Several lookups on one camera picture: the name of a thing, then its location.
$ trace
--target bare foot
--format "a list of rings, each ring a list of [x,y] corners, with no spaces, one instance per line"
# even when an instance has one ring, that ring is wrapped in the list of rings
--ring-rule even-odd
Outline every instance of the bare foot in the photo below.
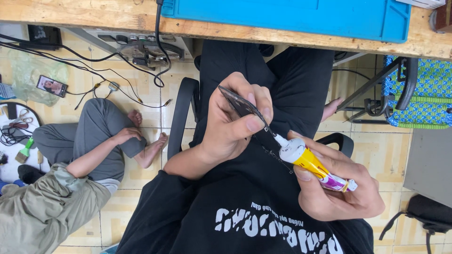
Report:
[[[323,108],[323,116],[322,116],[322,121],[325,121],[327,118],[329,118],[330,116],[332,116],[338,106],[344,101],[344,99],[342,97],[339,97],[337,99],[334,99],[332,101],[330,101],[330,103],[326,104],[325,107]]]
[[[160,133],[159,139],[154,143],[145,146],[144,150],[137,154],[134,159],[142,168],[149,168],[149,166],[152,164],[152,161],[154,160],[155,155],[160,151],[160,149],[162,149],[167,139],[168,136],[166,135],[166,133]]]
[[[129,114],[127,114],[127,117],[132,120],[133,124],[135,124],[135,127],[139,127],[141,125],[141,122],[143,121],[143,116],[141,116],[141,113],[136,111],[136,110],[132,110],[129,112]]]

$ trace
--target wooden workbench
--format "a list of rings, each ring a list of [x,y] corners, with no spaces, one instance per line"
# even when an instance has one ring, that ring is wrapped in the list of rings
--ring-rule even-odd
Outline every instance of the wooden workbench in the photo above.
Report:
[[[156,8],[153,0],[0,0],[0,22],[146,33],[155,29]],[[166,18],[162,18],[160,30],[193,38],[449,60],[452,58],[452,33],[430,30],[430,13],[430,10],[413,6],[408,40],[403,44]]]

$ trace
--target chair armrest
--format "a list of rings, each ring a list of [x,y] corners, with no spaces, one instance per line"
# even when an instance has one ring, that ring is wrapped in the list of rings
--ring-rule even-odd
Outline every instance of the chair armrest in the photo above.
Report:
[[[405,110],[410,104],[411,97],[413,96],[416,84],[418,82],[418,58],[407,57],[404,63],[406,73],[405,74],[405,86],[403,87],[402,95],[397,102],[395,108],[397,110]]]
[[[336,143],[339,145],[339,151],[341,151],[345,156],[351,158],[354,148],[354,142],[351,138],[346,135],[336,132],[323,137],[316,142],[324,145]]]
[[[197,89],[199,89],[199,81],[187,77],[182,79],[179,92],[177,93],[173,122],[171,123],[171,133],[168,140],[168,160],[182,151],[181,144],[182,137],[184,136],[188,109],[190,108],[193,94]]]

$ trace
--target yellow glue tube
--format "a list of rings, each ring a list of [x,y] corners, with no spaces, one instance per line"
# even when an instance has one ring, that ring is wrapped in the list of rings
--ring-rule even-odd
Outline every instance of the yellow glue tube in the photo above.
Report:
[[[309,170],[318,178],[324,188],[346,192],[354,191],[358,187],[353,179],[344,180],[331,174],[320,163],[319,159],[317,159],[301,138],[287,140],[277,134],[275,140],[281,146],[279,157],[283,161]]]

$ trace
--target fingernail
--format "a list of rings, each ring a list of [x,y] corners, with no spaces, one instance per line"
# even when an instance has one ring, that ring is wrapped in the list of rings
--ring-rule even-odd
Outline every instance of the fingernail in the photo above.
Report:
[[[295,131],[293,131],[293,130],[290,130],[290,131],[291,131],[292,134],[295,135],[295,136],[303,137],[303,135],[300,134],[300,133],[298,133],[298,132],[295,132]]]
[[[272,119],[272,115],[270,113],[270,109],[269,108],[264,108],[264,110],[262,111],[262,114],[264,115],[264,118],[266,120],[271,120]]]
[[[312,152],[317,158],[323,158],[323,155],[322,155],[321,153],[317,152],[316,150],[312,150],[312,149],[311,149],[311,152]]]
[[[295,170],[295,175],[301,181],[309,181],[312,177],[312,173],[307,171],[306,169],[294,169],[294,170]]]
[[[258,132],[264,128],[264,122],[258,116],[253,115],[246,120],[246,127],[251,132]]]
[[[253,105],[256,105],[256,99],[254,98],[254,94],[249,93],[246,99],[251,102]]]

